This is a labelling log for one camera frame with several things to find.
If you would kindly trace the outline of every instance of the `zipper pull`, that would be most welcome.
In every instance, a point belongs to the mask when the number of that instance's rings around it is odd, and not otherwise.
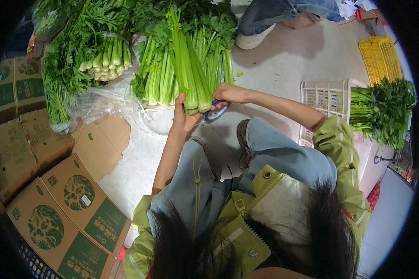
[[[246,219],[247,217],[247,209],[245,208],[245,204],[243,202],[243,199],[237,200],[235,202],[235,207],[239,211],[240,216],[242,219]]]

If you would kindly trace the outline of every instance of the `concrete floor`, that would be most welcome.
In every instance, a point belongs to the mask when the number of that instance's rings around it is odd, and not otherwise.
[[[292,30],[279,23],[257,48],[241,50],[233,47],[234,76],[243,73],[235,78],[235,84],[295,101],[301,100],[302,80],[354,78],[369,84],[358,49],[358,42],[369,36],[365,25],[357,21],[338,26],[324,20],[302,30]],[[152,129],[167,131],[172,124],[172,113],[172,110],[155,113]],[[234,176],[240,175],[236,127],[240,120],[253,116],[263,118],[298,142],[299,124],[255,105],[232,104],[221,118],[210,125],[202,122],[193,131],[206,142],[209,160],[222,171],[222,178],[230,177],[227,164]],[[166,137],[146,135],[132,127],[124,158],[110,175],[99,182],[104,192],[129,218],[132,218],[140,198],[151,192],[165,141]],[[375,182],[368,181],[361,187],[366,189],[364,192],[370,192]],[[130,246],[137,234],[131,229],[125,246]]]

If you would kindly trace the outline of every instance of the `shoe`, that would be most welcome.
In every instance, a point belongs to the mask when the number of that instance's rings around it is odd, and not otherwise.
[[[273,28],[275,28],[275,26],[276,23],[268,27],[261,34],[251,36],[245,36],[239,33],[235,38],[235,43],[238,47],[240,47],[243,50],[251,50],[260,45],[262,41],[265,39],[265,37],[268,35],[268,33],[270,33],[273,30]]]
[[[205,153],[206,158],[208,159],[208,150],[206,148],[205,143],[201,140],[201,138],[197,137],[197,136],[191,136],[188,139],[189,141],[193,141],[193,142],[197,142],[203,149],[203,153]],[[221,178],[221,174],[220,171],[213,166],[211,163],[209,164],[209,167],[211,169],[211,173],[214,176],[214,181],[220,181]]]
[[[242,154],[240,155],[239,158],[239,169],[241,171],[245,171],[246,168],[248,168],[248,165],[250,164],[251,161],[251,151],[248,148],[248,144],[247,144],[247,137],[246,137],[246,130],[247,130],[247,124],[249,123],[251,119],[245,119],[242,120],[237,128],[237,136],[238,136],[238,141],[240,144],[240,149]]]

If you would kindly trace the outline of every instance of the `light blue jeans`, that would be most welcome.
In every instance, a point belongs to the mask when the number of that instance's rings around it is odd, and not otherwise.
[[[240,19],[238,29],[245,36],[260,34],[272,24],[313,13],[330,21],[345,20],[335,0],[253,0]]]
[[[149,211],[162,210],[167,214],[168,206],[173,205],[189,233],[193,233],[196,203],[200,200],[196,227],[196,233],[199,234],[208,226],[214,226],[225,198],[231,191],[239,190],[254,196],[253,178],[265,165],[270,165],[276,171],[286,173],[309,187],[326,182],[332,188],[335,187],[335,164],[318,150],[299,146],[259,117],[249,121],[246,137],[252,156],[250,167],[240,177],[221,182],[214,181],[210,163],[202,147],[194,141],[186,142],[171,183],[152,199]],[[201,181],[200,189],[196,187],[196,179]],[[149,223],[153,228],[155,223],[149,211]]]

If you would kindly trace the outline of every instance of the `white sneaker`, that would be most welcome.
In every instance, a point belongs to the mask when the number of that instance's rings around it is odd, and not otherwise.
[[[235,38],[235,43],[238,47],[240,47],[243,50],[251,50],[258,45],[262,43],[262,41],[265,39],[265,36],[270,33],[273,28],[275,28],[276,23],[274,23],[272,26],[268,27],[264,32],[261,34],[251,35],[251,36],[245,36],[243,34],[238,34]]]

